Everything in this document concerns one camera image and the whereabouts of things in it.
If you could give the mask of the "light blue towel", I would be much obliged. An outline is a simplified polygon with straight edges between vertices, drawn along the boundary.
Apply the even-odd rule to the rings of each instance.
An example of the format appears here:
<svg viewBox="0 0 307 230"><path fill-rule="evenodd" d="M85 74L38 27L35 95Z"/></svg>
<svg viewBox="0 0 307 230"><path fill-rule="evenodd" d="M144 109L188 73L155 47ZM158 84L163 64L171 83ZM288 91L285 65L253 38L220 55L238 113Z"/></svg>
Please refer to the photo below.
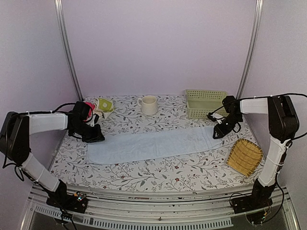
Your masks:
<svg viewBox="0 0 307 230"><path fill-rule="evenodd" d="M125 134L88 144L86 160L98 165L117 164L192 154L221 146L222 140L213 138L213 126Z"/></svg>

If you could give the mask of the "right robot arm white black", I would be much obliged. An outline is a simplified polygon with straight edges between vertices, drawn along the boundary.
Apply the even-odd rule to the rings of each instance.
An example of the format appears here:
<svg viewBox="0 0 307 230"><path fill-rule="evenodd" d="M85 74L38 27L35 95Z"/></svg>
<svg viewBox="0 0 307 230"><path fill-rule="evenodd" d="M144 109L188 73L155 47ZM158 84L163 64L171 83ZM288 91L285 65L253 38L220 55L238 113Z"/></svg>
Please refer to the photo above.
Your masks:
<svg viewBox="0 0 307 230"><path fill-rule="evenodd" d="M228 115L215 125L214 139L223 138L233 131L235 126L243 121L243 115L268 115L270 146L264 167L258 179L255 180L251 195L230 200L235 213L272 205L271 195L278 186L278 173L283 167L286 152L296 139L295 134L299 129L299 120L291 96L291 93L243 99L226 96L222 100L222 107Z"/></svg>

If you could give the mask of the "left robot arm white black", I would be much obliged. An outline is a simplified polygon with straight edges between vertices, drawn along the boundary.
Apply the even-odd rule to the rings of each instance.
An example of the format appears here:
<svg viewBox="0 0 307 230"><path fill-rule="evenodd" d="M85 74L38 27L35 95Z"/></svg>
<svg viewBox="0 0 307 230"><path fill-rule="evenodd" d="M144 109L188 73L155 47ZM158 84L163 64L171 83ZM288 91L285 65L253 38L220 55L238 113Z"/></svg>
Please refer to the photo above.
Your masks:
<svg viewBox="0 0 307 230"><path fill-rule="evenodd" d="M21 180L27 177L40 186L48 194L48 205L84 213L88 204L86 195L68 194L67 185L52 175L30 148L31 135L50 131L66 130L70 137L85 143L105 140L90 105L82 101L70 105L73 108L69 112L61 111L62 105L53 111L8 112L0 131L0 151L5 159L3 168L12 165Z"/></svg>

